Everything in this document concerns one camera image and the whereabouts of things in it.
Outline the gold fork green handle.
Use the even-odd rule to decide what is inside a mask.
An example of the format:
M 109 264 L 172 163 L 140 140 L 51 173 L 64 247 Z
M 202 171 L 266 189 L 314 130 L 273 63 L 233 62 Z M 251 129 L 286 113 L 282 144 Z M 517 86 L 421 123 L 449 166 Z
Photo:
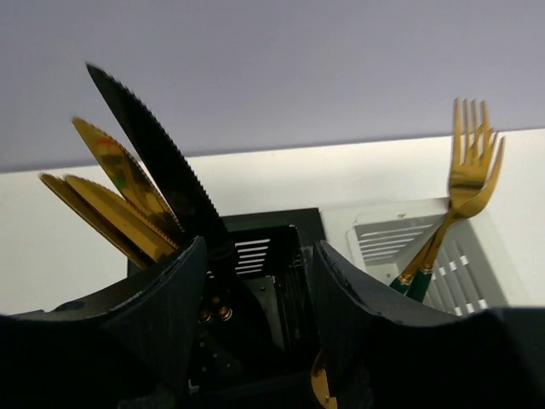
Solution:
M 481 107 L 481 117 L 477 113 L 478 106 Z M 423 300 L 439 247 L 449 227 L 476 215 L 466 203 L 485 186 L 495 144 L 496 136 L 490 127 L 486 103 L 455 99 L 447 214 L 404 271 L 393 279 L 391 288 L 415 301 Z
M 439 228 L 405 271 L 411 282 L 406 296 L 421 302 L 432 278 L 433 264 L 448 229 L 461 220 L 477 216 L 489 203 L 502 168 L 504 139 L 481 124 L 473 133 L 453 135 L 449 175 L 449 209 Z

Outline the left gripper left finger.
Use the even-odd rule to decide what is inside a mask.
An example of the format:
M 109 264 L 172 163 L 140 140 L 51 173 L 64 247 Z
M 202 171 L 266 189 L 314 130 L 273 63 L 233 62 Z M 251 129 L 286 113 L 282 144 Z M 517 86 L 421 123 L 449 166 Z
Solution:
M 206 272 L 199 237 L 54 310 L 4 315 L 2 407 L 139 407 L 180 396 Z

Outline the white utensil caddy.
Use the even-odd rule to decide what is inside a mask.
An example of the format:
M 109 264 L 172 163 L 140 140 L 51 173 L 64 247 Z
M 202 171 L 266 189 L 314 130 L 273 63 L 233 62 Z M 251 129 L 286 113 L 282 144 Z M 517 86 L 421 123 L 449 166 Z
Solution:
M 457 316 L 513 303 L 512 263 L 487 211 L 450 226 L 434 254 L 430 240 L 447 212 L 446 199 L 321 210 L 328 242 L 364 273 L 391 285 L 409 265 L 429 278 L 425 305 Z

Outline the gold knife green handle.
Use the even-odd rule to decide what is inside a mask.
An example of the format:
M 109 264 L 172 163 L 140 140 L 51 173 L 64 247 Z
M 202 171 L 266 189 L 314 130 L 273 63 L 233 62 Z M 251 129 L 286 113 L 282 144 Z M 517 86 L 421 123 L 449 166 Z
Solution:
M 173 254 L 178 245 L 110 189 L 75 176 L 41 173 L 40 181 L 139 268 Z
M 125 147 L 79 117 L 73 117 L 72 124 L 121 195 L 170 239 L 183 239 L 184 229 L 152 180 Z

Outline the black knife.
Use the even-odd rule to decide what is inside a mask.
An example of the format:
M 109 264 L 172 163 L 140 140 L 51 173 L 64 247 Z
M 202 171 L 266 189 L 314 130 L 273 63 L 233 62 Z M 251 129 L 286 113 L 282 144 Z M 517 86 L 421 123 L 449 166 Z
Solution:
M 181 150 L 130 89 L 100 67 L 89 62 L 86 67 L 178 221 L 187 232 L 205 238 L 213 267 L 233 269 L 233 240 Z

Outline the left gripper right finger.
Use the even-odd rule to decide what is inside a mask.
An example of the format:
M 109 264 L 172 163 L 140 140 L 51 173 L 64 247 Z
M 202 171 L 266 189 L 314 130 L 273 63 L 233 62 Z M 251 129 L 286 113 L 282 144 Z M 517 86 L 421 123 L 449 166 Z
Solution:
M 330 392 L 341 408 L 541 408 L 544 311 L 466 317 L 401 295 L 324 241 L 313 304 Z

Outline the gold spoon green handle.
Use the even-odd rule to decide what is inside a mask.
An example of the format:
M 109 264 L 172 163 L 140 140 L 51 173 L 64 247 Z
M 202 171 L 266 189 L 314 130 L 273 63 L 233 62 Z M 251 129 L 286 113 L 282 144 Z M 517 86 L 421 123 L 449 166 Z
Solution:
M 327 372 L 324 363 L 324 351 L 319 350 L 311 370 L 311 385 L 314 396 L 325 409 L 337 409 L 336 397 L 330 395 Z

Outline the black utensil caddy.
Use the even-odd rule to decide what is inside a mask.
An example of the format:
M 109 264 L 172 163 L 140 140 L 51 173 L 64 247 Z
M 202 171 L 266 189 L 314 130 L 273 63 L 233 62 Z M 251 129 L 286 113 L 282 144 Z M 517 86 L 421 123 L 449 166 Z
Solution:
M 209 249 L 200 321 L 179 408 L 314 408 L 318 331 L 307 285 L 315 208 L 220 216 L 182 226 Z

